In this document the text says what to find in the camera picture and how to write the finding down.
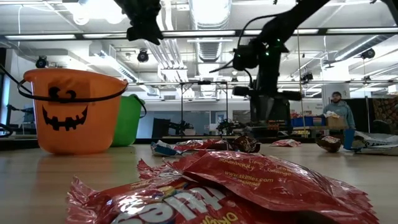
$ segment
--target table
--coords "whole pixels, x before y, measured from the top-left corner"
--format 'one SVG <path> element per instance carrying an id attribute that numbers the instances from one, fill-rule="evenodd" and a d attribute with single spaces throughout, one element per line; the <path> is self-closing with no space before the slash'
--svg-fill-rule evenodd
<path id="1" fill-rule="evenodd" d="M 268 147 L 261 153 L 278 156 L 343 180 L 369 193 L 382 224 L 398 223 L 397 157 L 329 154 L 316 144 Z M 136 164 L 162 163 L 149 145 L 109 149 L 92 156 L 51 156 L 40 149 L 0 152 L 0 223 L 63 223 L 65 196 L 74 175 L 102 190 L 138 180 Z"/>

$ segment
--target bucket handle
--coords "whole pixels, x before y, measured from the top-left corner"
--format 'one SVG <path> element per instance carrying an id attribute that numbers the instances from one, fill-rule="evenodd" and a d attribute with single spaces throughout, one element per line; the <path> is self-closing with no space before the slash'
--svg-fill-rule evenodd
<path id="1" fill-rule="evenodd" d="M 140 118 L 143 118 L 147 115 L 147 108 L 145 107 L 145 105 L 142 103 L 142 101 L 140 100 L 140 98 L 138 98 L 138 96 L 134 95 L 135 99 L 138 101 L 139 104 L 141 104 L 142 108 L 144 109 L 145 114 L 140 116 Z"/>
<path id="2" fill-rule="evenodd" d="M 25 82 L 26 82 L 26 80 L 23 79 L 22 81 L 20 81 L 18 83 L 18 86 L 17 86 L 18 92 L 22 96 L 29 98 L 29 99 L 33 99 L 33 100 L 59 102 L 59 103 L 91 103 L 91 102 L 97 102 L 97 101 L 110 100 L 112 98 L 122 95 L 127 90 L 128 86 L 129 86 L 129 84 L 126 83 L 126 86 L 121 91 L 114 93 L 112 95 L 102 96 L 102 97 L 97 97 L 97 98 L 53 98 L 53 97 L 47 97 L 47 96 L 34 96 L 34 95 L 24 93 L 23 91 L 21 91 L 21 86 Z"/>

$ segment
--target cardboard box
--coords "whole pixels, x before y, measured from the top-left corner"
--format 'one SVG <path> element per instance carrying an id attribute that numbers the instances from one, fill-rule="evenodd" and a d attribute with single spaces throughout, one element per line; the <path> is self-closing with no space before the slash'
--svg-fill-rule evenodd
<path id="1" fill-rule="evenodd" d="M 340 116 L 338 118 L 330 116 L 326 118 L 326 125 L 329 128 L 345 129 L 347 128 L 344 117 Z"/>

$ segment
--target jack-o'-lantern face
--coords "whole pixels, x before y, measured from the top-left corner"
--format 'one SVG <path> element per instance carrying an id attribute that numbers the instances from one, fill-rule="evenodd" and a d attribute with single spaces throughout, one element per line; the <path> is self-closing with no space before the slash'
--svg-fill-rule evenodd
<path id="1" fill-rule="evenodd" d="M 89 82 L 65 82 L 49 83 L 49 97 L 52 99 L 58 98 L 89 98 L 90 97 L 90 83 Z M 66 131 L 71 129 L 76 130 L 79 125 L 84 125 L 87 119 L 88 103 L 58 103 L 48 102 L 48 107 L 42 106 L 44 121 L 47 125 L 51 125 L 54 131 L 59 131 L 64 127 Z M 70 108 L 75 113 L 65 114 L 65 111 L 70 112 Z M 62 112 L 62 115 L 56 116 L 57 112 Z"/>

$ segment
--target ceiling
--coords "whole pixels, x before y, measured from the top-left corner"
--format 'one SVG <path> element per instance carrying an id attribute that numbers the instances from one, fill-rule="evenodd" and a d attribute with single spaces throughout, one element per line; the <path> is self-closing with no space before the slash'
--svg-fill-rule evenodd
<path id="1" fill-rule="evenodd" d="M 73 14 L 66 10 L 63 4 L 48 4 L 45 1 L 35 1 L 37 4 L 20 4 L 1 5 L 0 4 L 0 34 L 39 34 L 39 33 L 66 33 L 66 32 L 125 32 L 130 27 L 129 20 L 123 19 L 119 24 L 110 24 L 105 19 L 90 19 L 83 25 L 76 25 L 73 21 Z M 49 1 L 50 3 L 62 3 L 62 1 Z M 211 8 L 210 0 L 203 0 L 203 3 L 209 2 L 208 14 L 216 14 L 217 12 Z M 256 16 L 275 14 L 289 10 L 294 6 L 295 0 L 279 1 L 277 5 L 272 4 L 271 0 L 246 0 L 233 1 L 229 22 L 226 29 L 241 29 L 247 21 Z M 175 30 L 191 30 L 192 22 L 190 19 L 190 11 L 188 1 L 172 1 L 172 25 Z M 248 29 L 260 29 L 267 19 L 253 22 Z M 387 6 L 377 1 L 375 4 L 369 4 L 369 1 L 363 0 L 346 0 L 331 1 L 325 7 L 316 12 L 312 17 L 307 19 L 300 28 L 319 28 L 319 27 L 390 27 L 395 26 Z M 292 37 L 286 42 L 289 54 L 282 56 L 280 65 L 280 79 L 282 81 L 291 81 L 297 78 L 299 73 L 296 71 L 307 62 L 322 52 L 336 52 L 353 42 L 363 38 L 360 35 L 333 35 L 333 36 L 307 36 Z M 231 51 L 237 45 L 237 38 L 226 38 L 228 42 L 222 43 L 220 59 L 217 64 L 225 64 L 232 59 Z M 194 43 L 189 43 L 192 39 L 176 39 L 178 50 L 184 65 L 187 67 L 187 78 L 190 81 L 201 79 L 202 74 L 198 71 L 198 64 L 201 62 L 196 53 Z M 243 42 L 248 42 L 248 38 L 244 38 Z M 128 70 L 135 73 L 135 76 L 141 82 L 161 82 L 158 75 L 158 61 L 149 51 L 149 60 L 145 63 L 137 61 L 137 53 L 139 49 L 147 48 L 146 43 L 142 40 L 128 42 L 127 40 L 71 40 L 71 41 L 40 41 L 40 42 L 21 42 L 18 49 L 21 56 L 37 58 L 37 50 L 47 50 L 50 62 L 67 63 L 70 61 L 71 55 L 77 61 L 83 62 L 92 70 L 105 73 L 114 77 L 120 77 L 120 73 L 112 66 L 104 63 L 103 60 L 92 54 L 92 47 L 101 46 L 107 54 L 114 53 L 117 61 L 123 63 Z M 396 64 L 398 57 L 398 36 L 394 36 L 381 44 L 373 47 L 376 56 L 369 60 L 363 61 L 361 58 L 349 58 L 344 63 L 349 67 L 348 79 L 360 80 L 365 74 L 375 72 L 377 70 Z M 5 42 L 12 48 L 17 48 L 15 42 Z M 65 49 L 70 54 L 54 55 L 49 52 L 51 49 Z M 320 80 L 321 60 L 310 70 L 314 74 L 314 79 Z M 257 70 L 250 70 L 254 75 Z M 249 78 L 245 73 L 238 72 L 235 74 L 240 82 L 248 82 Z M 217 80 L 230 81 L 233 77 L 233 70 L 226 69 L 220 71 Z M 377 80 L 388 80 L 398 77 L 398 70 L 386 72 L 378 76 Z M 352 85 L 352 88 L 361 88 L 362 84 Z M 378 88 L 387 87 L 386 84 L 378 85 Z M 130 91 L 142 91 L 138 87 L 131 87 Z"/>

